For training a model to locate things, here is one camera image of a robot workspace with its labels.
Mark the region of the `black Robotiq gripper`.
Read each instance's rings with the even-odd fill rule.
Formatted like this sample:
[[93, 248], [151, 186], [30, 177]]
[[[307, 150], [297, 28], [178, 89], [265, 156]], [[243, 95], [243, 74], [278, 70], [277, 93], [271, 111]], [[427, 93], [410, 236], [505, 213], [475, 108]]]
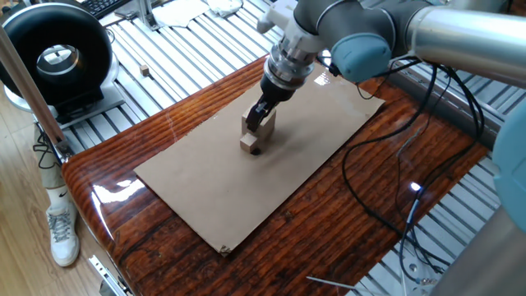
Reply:
[[264, 74], [260, 83], [262, 95], [250, 108], [245, 123], [250, 132], [256, 132], [261, 122], [274, 108], [274, 102], [289, 100], [295, 90], [286, 90], [277, 86], [271, 79]]

